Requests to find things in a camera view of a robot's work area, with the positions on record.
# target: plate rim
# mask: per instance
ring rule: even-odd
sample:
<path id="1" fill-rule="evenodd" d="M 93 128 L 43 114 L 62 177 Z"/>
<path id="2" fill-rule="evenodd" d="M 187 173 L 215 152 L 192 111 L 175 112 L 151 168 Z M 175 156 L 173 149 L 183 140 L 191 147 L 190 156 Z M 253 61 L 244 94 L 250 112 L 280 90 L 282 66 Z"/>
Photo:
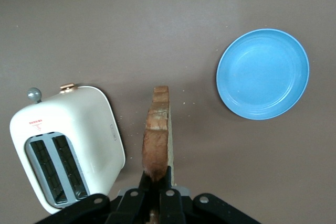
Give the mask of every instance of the plate rim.
<path id="1" fill-rule="evenodd" d="M 243 37 L 246 37 L 252 33 L 256 33 L 256 32 L 260 32 L 260 31 L 273 31 L 273 32 L 277 32 L 277 33 L 280 33 L 280 34 L 283 34 L 287 37 L 289 37 L 290 39 L 292 39 L 301 49 L 301 51 L 303 52 L 303 55 L 304 55 L 304 60 L 305 60 L 305 65 L 307 66 L 307 77 L 306 77 L 306 80 L 305 80 L 305 83 L 302 87 L 302 91 L 300 92 L 300 94 L 297 96 L 297 98 L 294 100 L 294 102 L 288 106 L 288 108 L 284 109 L 284 110 L 281 110 L 279 113 L 276 113 L 275 115 L 269 115 L 269 114 L 266 114 L 266 116 L 257 116 L 257 118 L 255 116 L 250 116 L 252 114 L 250 114 L 249 112 L 245 113 L 245 114 L 241 114 L 237 111 L 235 111 L 233 108 L 231 108 L 230 106 L 228 106 L 228 104 L 226 103 L 225 97 L 223 97 L 223 92 L 220 91 L 220 88 L 219 88 L 219 83 L 220 83 L 220 80 L 219 80 L 219 75 L 221 74 L 219 72 L 219 69 L 220 69 L 220 66 L 223 62 L 223 58 L 224 56 L 227 54 L 227 52 L 230 50 L 231 47 L 233 47 L 236 43 L 238 43 Z M 302 97 L 303 93 L 305 92 L 306 90 L 306 87 L 308 85 L 308 81 L 309 81 L 309 76 L 310 76 L 310 66 L 309 66 L 309 59 L 308 59 L 308 55 L 304 49 L 304 47 L 302 46 L 302 44 L 292 35 L 290 35 L 289 33 L 283 31 L 283 30 L 279 30 L 279 29 L 275 29 L 275 28 L 261 28 L 261 29 L 256 29 L 256 30 L 252 30 L 252 31 L 249 31 L 241 36 L 239 36 L 238 38 L 236 38 L 233 42 L 230 43 L 230 45 L 225 49 L 224 53 L 222 54 L 221 56 L 221 59 L 218 63 L 218 66 L 217 66 L 217 71 L 216 71 L 216 86 L 217 86 L 217 91 L 218 91 L 218 94 L 220 96 L 220 99 L 222 100 L 222 102 L 226 105 L 226 107 L 228 109 L 230 109 L 233 113 L 235 113 L 236 115 L 239 115 L 243 118 L 246 118 L 246 119 L 251 119 L 251 120 L 266 120 L 266 119 L 271 119 L 271 118 L 275 118 L 277 116 L 280 116 L 282 114 L 284 114 L 285 112 L 287 112 L 288 110 L 290 110 L 299 100 L 300 98 Z"/>

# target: plate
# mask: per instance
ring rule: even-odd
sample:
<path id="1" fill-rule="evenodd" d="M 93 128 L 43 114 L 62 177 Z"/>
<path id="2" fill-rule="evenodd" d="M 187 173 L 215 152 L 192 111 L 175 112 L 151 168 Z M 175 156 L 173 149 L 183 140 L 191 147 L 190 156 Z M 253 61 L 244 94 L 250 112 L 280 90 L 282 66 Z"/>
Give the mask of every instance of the plate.
<path id="1" fill-rule="evenodd" d="M 254 30 L 236 39 L 220 59 L 216 76 L 225 105 L 253 120 L 288 111 L 301 98 L 308 79 L 304 48 L 276 29 Z"/>

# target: red logo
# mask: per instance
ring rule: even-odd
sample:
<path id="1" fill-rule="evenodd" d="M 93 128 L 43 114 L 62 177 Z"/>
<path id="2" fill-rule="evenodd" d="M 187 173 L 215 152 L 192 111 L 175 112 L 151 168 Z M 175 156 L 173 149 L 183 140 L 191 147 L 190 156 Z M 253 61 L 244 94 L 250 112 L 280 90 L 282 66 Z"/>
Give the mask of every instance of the red logo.
<path id="1" fill-rule="evenodd" d="M 35 127 L 36 129 L 38 129 L 39 131 L 41 131 L 41 126 L 40 126 L 42 124 L 42 120 L 41 119 L 29 122 L 29 124 L 31 126 Z"/>

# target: gray table surface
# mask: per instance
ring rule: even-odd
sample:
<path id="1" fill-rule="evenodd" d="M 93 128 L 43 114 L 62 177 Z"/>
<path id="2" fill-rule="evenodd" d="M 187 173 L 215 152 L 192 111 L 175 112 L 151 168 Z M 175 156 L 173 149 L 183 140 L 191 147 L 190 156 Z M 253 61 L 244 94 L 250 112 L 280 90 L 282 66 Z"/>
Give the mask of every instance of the gray table surface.
<path id="1" fill-rule="evenodd" d="M 170 87 L 175 181 L 216 194 L 261 223 L 336 223 L 335 0 L 0 0 L 0 222 L 48 213 L 15 152 L 9 122 L 26 91 L 74 82 L 110 98 L 127 161 L 113 198 L 136 185 L 154 86 Z M 265 121 L 219 98 L 228 45 L 258 28 L 296 37 L 310 61 L 299 102 Z"/>

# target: white toaster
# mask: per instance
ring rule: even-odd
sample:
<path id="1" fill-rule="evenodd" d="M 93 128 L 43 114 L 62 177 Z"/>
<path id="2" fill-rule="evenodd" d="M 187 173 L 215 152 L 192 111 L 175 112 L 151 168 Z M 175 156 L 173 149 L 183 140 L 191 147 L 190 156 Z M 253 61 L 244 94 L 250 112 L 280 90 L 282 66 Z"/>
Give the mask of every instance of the white toaster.
<path id="1" fill-rule="evenodd" d="M 106 96 L 97 88 L 61 87 L 59 94 L 18 111 L 10 134 L 29 181 L 51 214 L 91 194 L 107 195 L 125 153 Z"/>

